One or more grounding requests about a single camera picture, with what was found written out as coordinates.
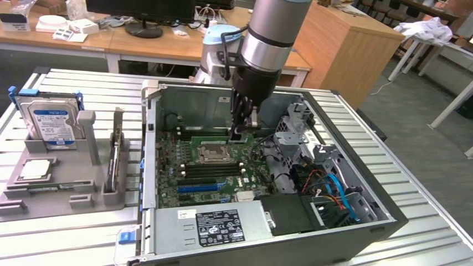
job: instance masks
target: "metal table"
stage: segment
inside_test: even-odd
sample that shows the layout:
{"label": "metal table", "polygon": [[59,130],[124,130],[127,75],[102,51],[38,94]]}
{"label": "metal table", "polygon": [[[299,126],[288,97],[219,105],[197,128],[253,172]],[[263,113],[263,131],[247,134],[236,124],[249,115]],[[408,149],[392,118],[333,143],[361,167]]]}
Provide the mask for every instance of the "metal table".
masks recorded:
{"label": "metal table", "polygon": [[[142,149],[143,79],[152,77],[51,69],[34,74],[26,87],[84,94],[95,110],[96,138],[110,136],[112,112],[126,109],[124,134],[132,140],[127,207],[120,211],[0,223],[0,265],[114,265],[116,233],[138,221],[139,161]],[[409,223],[387,240],[371,245],[345,265],[473,265],[473,241],[421,186],[376,134],[340,96],[312,90],[328,116],[392,195]],[[27,130],[10,106],[0,118],[0,190],[10,178]],[[120,248],[132,256],[135,245]]]}

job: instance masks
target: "blue hard drive label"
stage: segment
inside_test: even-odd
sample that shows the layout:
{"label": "blue hard drive label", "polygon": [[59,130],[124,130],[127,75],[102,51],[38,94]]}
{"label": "blue hard drive label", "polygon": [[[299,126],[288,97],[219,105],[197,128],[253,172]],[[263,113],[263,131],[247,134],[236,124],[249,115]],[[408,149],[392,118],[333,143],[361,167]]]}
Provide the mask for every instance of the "blue hard drive label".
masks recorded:
{"label": "blue hard drive label", "polygon": [[74,144],[74,121],[66,110],[35,110],[35,121],[43,140],[51,145]]}

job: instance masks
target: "warning label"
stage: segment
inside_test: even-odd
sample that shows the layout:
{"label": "warning label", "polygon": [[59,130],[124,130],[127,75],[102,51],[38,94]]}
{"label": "warning label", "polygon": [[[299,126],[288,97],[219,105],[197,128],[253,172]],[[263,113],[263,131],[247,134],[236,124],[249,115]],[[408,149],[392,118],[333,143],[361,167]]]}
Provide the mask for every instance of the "warning label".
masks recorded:
{"label": "warning label", "polygon": [[245,241],[237,210],[197,213],[196,220],[203,247]]}

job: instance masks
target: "red cable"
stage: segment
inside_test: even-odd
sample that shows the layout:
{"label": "red cable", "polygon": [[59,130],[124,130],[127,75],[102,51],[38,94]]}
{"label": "red cable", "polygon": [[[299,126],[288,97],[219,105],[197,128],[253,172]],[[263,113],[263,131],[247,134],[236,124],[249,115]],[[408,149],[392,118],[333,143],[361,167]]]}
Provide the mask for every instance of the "red cable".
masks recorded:
{"label": "red cable", "polygon": [[303,193],[304,193],[305,189],[308,188],[309,180],[311,180],[312,174],[313,174],[315,172],[321,172],[323,175],[327,174],[323,170],[319,170],[319,169],[312,170],[312,172],[311,172],[311,174],[309,174],[309,176],[308,176],[308,180],[305,180],[305,184],[304,184],[304,188],[303,188]]}
{"label": "red cable", "polygon": [[333,197],[332,195],[328,195],[328,196],[335,200],[335,203],[337,203],[340,209],[343,209],[343,205],[341,205],[340,201],[337,200],[337,198]]}

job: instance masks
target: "wooden cabinet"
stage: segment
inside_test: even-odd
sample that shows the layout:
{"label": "wooden cabinet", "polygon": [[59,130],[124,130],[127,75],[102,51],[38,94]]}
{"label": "wooden cabinet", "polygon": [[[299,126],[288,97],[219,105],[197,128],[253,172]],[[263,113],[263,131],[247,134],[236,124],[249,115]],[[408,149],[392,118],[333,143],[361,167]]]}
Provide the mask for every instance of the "wooden cabinet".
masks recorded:
{"label": "wooden cabinet", "polygon": [[312,67],[303,87],[337,90],[357,109],[403,39],[404,35],[375,18],[313,1],[295,43]]}

